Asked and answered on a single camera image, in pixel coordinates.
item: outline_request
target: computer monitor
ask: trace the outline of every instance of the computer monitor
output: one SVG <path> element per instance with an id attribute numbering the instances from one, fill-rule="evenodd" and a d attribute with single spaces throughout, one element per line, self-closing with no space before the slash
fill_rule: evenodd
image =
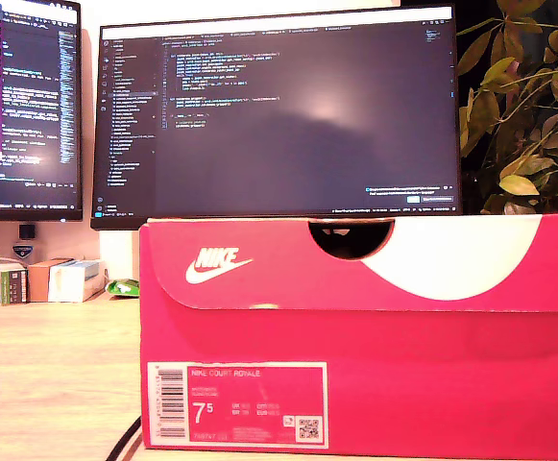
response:
<path id="1" fill-rule="evenodd" d="M 100 34 L 94 229 L 461 211 L 452 6 Z"/>
<path id="2" fill-rule="evenodd" d="M 80 5 L 0 0 L 0 220 L 80 220 Z"/>

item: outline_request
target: small box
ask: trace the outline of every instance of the small box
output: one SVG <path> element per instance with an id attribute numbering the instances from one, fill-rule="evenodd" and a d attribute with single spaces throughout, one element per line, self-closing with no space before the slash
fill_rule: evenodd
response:
<path id="1" fill-rule="evenodd" d="M 27 302 L 27 270 L 22 264 L 0 264 L 0 299 L 1 305 Z"/>
<path id="2" fill-rule="evenodd" d="M 82 303 L 106 284 L 106 264 L 100 260 L 69 261 L 50 268 L 48 301 Z"/>
<path id="3" fill-rule="evenodd" d="M 50 268 L 71 261 L 71 257 L 61 257 L 42 261 L 28 267 L 29 271 L 29 302 L 46 303 L 48 301 L 48 283 Z"/>

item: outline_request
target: nike shoe box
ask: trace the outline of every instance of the nike shoe box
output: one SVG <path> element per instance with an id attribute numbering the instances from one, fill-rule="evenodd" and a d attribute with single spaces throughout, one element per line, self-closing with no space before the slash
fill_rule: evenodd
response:
<path id="1" fill-rule="evenodd" d="M 558 459 L 558 215 L 153 221 L 140 303 L 147 448 Z"/>

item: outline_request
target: wooden desk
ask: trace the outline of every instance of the wooden desk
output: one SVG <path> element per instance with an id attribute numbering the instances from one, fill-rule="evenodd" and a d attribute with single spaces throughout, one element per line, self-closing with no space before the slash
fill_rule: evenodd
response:
<path id="1" fill-rule="evenodd" d="M 140 414 L 139 303 L 0 305 L 0 461 L 102 461 Z M 146 450 L 133 461 L 399 461 Z"/>

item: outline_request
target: white wall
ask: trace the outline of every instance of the white wall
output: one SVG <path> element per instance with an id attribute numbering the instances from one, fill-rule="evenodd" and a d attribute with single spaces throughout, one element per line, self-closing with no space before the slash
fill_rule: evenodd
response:
<path id="1" fill-rule="evenodd" d="M 82 223 L 40 223 L 38 237 L 44 257 L 101 257 L 112 278 L 137 277 L 137 232 L 96 232 L 89 226 L 95 125 L 95 86 L 99 26 L 285 12 L 317 12 L 398 6 L 400 0 L 79 0 L 83 33 L 83 164 L 85 217 Z M 12 256 L 16 223 L 0 223 L 0 255 Z"/>

